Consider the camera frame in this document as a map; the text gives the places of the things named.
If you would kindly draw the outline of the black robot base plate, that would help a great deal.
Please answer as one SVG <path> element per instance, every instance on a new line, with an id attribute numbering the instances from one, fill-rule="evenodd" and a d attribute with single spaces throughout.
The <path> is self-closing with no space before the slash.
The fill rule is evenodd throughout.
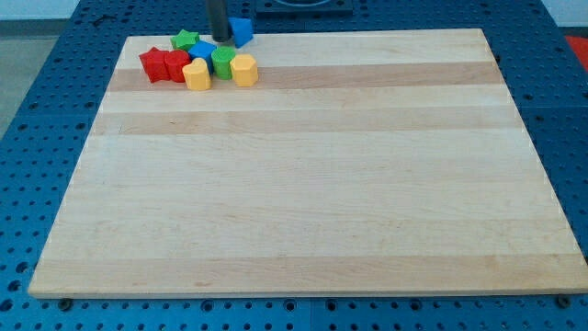
<path id="1" fill-rule="evenodd" d="M 352 15 L 353 0 L 255 0 L 257 17 Z"/>

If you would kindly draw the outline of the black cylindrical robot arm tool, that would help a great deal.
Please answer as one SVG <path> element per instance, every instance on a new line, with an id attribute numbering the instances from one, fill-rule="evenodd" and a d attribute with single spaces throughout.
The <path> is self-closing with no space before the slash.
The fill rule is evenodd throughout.
<path id="1" fill-rule="evenodd" d="M 225 0 L 206 0 L 205 7 L 209 20 L 210 32 L 216 42 L 226 42 L 231 36 L 227 3 Z"/>

